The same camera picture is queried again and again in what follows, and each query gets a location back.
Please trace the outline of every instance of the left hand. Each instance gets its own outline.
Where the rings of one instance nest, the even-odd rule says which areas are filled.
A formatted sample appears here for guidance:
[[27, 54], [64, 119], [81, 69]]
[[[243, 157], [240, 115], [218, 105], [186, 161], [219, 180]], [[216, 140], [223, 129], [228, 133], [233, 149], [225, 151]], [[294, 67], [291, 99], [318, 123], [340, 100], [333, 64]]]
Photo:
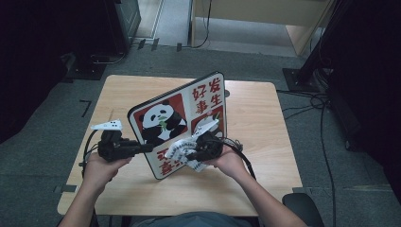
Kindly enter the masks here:
[[118, 169], [131, 161], [132, 158], [107, 162], [97, 153], [92, 153], [86, 164], [82, 187], [100, 195], [106, 184], [117, 174]]

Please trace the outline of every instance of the person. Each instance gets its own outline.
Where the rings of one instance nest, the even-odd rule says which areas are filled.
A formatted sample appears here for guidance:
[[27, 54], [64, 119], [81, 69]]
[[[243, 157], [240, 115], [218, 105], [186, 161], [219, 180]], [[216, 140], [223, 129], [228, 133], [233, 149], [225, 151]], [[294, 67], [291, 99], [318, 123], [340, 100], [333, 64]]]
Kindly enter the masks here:
[[[131, 158], [108, 163], [97, 153], [93, 153], [88, 160], [83, 183], [59, 226], [89, 226], [98, 196], [107, 182], [117, 174], [118, 169], [130, 160]], [[265, 226], [306, 226], [248, 173], [242, 159], [229, 147], [224, 146], [220, 157], [205, 163], [217, 167], [241, 186]], [[136, 226], [184, 226], [184, 223], [188, 226], [203, 226], [201, 223], [205, 226], [250, 226], [219, 213], [195, 212], [172, 218], [145, 221]]]

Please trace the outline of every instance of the white cloth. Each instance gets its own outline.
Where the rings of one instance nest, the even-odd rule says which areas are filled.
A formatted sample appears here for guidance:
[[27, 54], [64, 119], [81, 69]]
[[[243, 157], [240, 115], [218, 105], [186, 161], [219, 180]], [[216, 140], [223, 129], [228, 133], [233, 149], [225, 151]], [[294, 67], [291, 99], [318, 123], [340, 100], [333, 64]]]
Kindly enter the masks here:
[[188, 161], [186, 155], [190, 153], [194, 153], [195, 147], [197, 146], [196, 139], [187, 138], [182, 139], [170, 146], [168, 151], [165, 153], [165, 157], [173, 160], [177, 160], [182, 162], [183, 164], [193, 168], [197, 172], [201, 172], [207, 165], [202, 162], [198, 162], [197, 160]]

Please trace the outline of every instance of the panda illustration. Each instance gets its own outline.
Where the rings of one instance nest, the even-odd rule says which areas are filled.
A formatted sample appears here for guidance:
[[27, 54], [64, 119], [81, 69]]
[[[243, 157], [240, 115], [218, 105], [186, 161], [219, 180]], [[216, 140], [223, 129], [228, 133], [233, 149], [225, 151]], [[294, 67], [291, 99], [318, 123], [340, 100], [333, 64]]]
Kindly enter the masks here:
[[154, 147], [178, 136], [186, 128], [186, 120], [169, 105], [168, 100], [151, 107], [139, 116], [139, 120], [143, 125], [145, 143]]

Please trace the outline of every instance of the right hand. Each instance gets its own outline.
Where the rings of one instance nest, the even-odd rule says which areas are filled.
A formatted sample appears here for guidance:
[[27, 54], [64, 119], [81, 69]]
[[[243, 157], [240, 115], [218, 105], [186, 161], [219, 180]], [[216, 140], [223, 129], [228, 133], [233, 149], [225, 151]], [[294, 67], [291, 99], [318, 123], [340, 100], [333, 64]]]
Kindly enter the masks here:
[[244, 163], [235, 151], [228, 146], [223, 146], [223, 152], [220, 157], [204, 162], [207, 165], [218, 167], [225, 175], [236, 179], [242, 174], [249, 174]]

